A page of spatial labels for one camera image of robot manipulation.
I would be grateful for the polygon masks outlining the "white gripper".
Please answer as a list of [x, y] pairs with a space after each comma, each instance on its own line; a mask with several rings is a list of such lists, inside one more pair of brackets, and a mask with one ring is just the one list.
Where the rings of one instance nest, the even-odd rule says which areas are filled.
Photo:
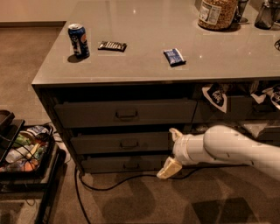
[[165, 160], [163, 168], [157, 173], [159, 179], [168, 179], [178, 173], [182, 165], [190, 165], [193, 162], [187, 152], [190, 135], [183, 135], [175, 128], [170, 128], [169, 132], [174, 142], [172, 149], [174, 158], [168, 157]]

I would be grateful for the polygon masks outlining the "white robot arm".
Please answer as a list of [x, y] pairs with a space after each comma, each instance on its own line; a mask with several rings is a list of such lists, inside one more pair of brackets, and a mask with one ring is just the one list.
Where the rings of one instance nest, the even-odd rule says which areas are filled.
[[204, 134], [184, 135], [170, 129], [172, 156], [157, 173], [160, 179], [168, 179], [184, 165], [230, 164], [250, 165], [270, 177], [280, 180], [280, 148], [252, 140], [235, 129], [215, 125]]

